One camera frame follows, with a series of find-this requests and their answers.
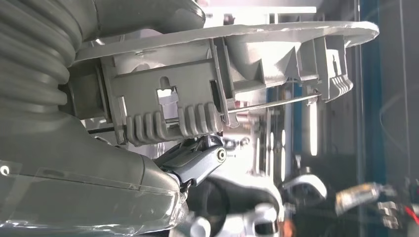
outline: cable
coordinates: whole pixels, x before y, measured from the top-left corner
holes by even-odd
[[[415,85],[412,87],[412,89],[410,89],[408,92],[412,92],[415,90],[419,89],[419,85]],[[404,154],[407,154],[407,151],[403,145],[401,145],[396,139],[393,138],[393,136],[391,136],[391,134],[387,131],[387,129],[385,128],[384,124],[382,123],[382,115],[389,109],[391,108],[391,106],[393,106],[397,101],[399,101],[400,99],[403,99],[404,95],[403,93],[399,93],[395,96],[393,96],[389,101],[387,101],[382,108],[379,111],[379,121],[380,121],[380,125],[382,127],[383,132],[385,133],[385,135],[388,137],[388,139]]]
[[[415,214],[415,212],[412,209],[410,209],[408,206],[405,206],[405,211],[406,211],[406,214],[408,214],[416,222],[416,224],[419,225],[419,218]]]

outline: transparent plastic sheet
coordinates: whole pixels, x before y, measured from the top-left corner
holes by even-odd
[[[19,164],[2,165],[0,236],[134,236],[170,229],[188,213],[180,192],[50,169],[26,176]]]

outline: machine component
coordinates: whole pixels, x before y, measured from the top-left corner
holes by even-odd
[[[311,173],[309,167],[299,169],[298,173],[287,177],[280,185],[280,190],[290,190],[291,188],[298,186],[312,191],[316,194],[316,197],[306,197],[307,195],[300,197],[292,191],[288,192],[289,212],[295,212],[298,209],[315,206],[325,201],[327,198],[328,192],[326,185],[319,177]]]
[[[113,123],[119,144],[141,146],[219,132],[222,124],[236,127],[242,111],[320,94],[333,100],[353,86],[345,48],[377,35],[377,26],[368,22],[232,25],[85,48],[76,61],[96,60],[101,70],[95,77],[104,85],[96,89],[101,100],[96,104],[105,105],[104,116]],[[312,92],[235,108],[236,94],[282,85],[289,78]],[[164,117],[160,89],[177,92],[177,118]]]
[[[383,185],[368,183],[337,193],[335,204],[336,214],[339,216],[356,206],[378,200],[382,189]]]
[[[226,159],[226,151],[219,136],[209,135],[185,141],[163,154],[158,160],[168,160],[162,170],[176,175],[181,184],[192,181],[191,186],[199,185],[209,174]]]
[[[190,0],[7,0],[0,19],[0,235],[132,236],[182,221],[187,209],[176,181],[147,157],[92,138],[58,110],[67,96],[57,87],[67,83],[83,41],[144,27],[201,28],[199,7]],[[71,108],[78,99],[70,97]]]

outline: metal bracket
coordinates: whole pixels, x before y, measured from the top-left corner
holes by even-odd
[[[161,169],[175,174],[181,186],[192,181],[190,185],[195,187],[226,160],[227,153],[221,142],[219,136],[208,135],[189,146],[179,145],[165,154],[166,161]]]

